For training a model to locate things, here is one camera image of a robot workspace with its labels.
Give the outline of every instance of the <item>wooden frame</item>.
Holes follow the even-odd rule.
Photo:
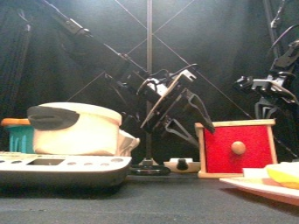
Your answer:
[[[250,125],[263,125],[266,126],[267,130],[267,138],[269,138],[269,146],[270,146],[270,154],[273,159],[273,164],[277,164],[277,148],[274,142],[274,134],[273,134],[273,125],[275,125],[274,119],[265,119],[265,120],[249,120],[249,121],[233,121],[233,122],[214,122],[215,129],[218,127],[237,127],[237,126],[250,126]],[[242,177],[243,173],[209,173],[207,169],[207,153],[206,153],[206,140],[205,140],[205,127],[201,123],[195,123],[195,130],[196,135],[199,137],[199,147],[201,147],[201,171],[199,171],[199,178],[235,178]]]

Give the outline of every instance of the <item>cable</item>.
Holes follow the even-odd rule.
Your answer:
[[[282,40],[282,38],[286,36],[286,34],[287,34],[294,28],[297,28],[298,26],[299,26],[299,24],[295,24],[295,25],[290,26],[290,27],[286,29],[286,31],[283,32],[283,34],[279,36],[279,38],[277,39],[275,43],[274,43],[273,46],[270,47],[269,52],[267,52],[267,55],[269,55],[270,52],[274,50],[274,48],[275,48],[278,42]]]

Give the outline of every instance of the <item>black backdrop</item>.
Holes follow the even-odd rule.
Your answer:
[[[127,53],[147,68],[146,0],[50,2],[91,30],[102,43],[119,53]],[[277,13],[281,1],[270,2]],[[118,112],[127,111],[127,105],[100,76],[100,68],[90,69],[70,58],[63,49],[70,42],[34,1],[0,1],[0,6],[0,75],[4,77],[0,118],[26,117],[27,109],[46,102],[84,102]],[[289,1],[278,33],[298,24],[295,9],[298,1]],[[285,49],[295,37],[293,32],[285,38]],[[152,71],[164,68],[176,72],[188,64],[199,65],[201,75],[191,90],[203,99],[214,122],[255,117],[259,95],[239,93],[233,83],[242,75],[267,77],[274,61],[273,54],[267,56],[270,46],[263,1],[154,0]],[[143,116],[144,103],[132,103]],[[134,124],[130,133],[142,138],[132,154],[138,163],[146,156],[146,133],[139,124]],[[3,130],[2,138],[6,148],[7,133]],[[176,157],[199,158],[198,149],[174,136],[154,135],[152,153],[158,163]],[[279,146],[278,154],[282,160],[290,158]]]

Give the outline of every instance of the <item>black table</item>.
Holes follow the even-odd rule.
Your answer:
[[[0,223],[299,223],[299,207],[196,174],[110,189],[2,189]]]

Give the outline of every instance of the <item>red box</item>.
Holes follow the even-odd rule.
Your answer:
[[[271,126],[275,120],[214,122],[211,134],[195,123],[201,144],[201,178],[243,176],[243,168],[277,164]]]

